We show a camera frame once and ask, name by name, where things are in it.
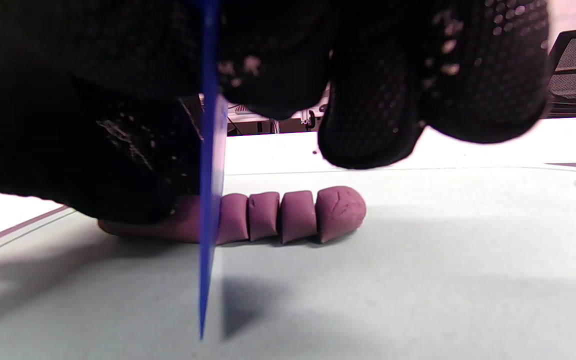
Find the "person's right hand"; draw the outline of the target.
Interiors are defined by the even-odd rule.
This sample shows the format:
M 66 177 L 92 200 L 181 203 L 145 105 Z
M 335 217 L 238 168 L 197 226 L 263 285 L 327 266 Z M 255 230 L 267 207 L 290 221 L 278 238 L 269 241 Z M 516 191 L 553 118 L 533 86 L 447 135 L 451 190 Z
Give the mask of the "person's right hand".
M 266 117 L 330 88 L 318 148 L 346 169 L 409 156 L 425 127 L 528 132 L 550 95 L 546 0 L 0 0 L 57 66 L 144 98 L 206 93 Z

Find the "person's left hand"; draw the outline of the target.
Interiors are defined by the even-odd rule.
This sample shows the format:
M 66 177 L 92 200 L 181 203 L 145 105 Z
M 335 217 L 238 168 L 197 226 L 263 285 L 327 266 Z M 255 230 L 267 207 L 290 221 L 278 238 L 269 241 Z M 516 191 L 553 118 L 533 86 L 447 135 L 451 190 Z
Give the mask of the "person's left hand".
M 179 99 L 144 99 L 70 76 L 0 93 L 0 193 L 87 216 L 154 224 L 200 190 L 201 139 Z

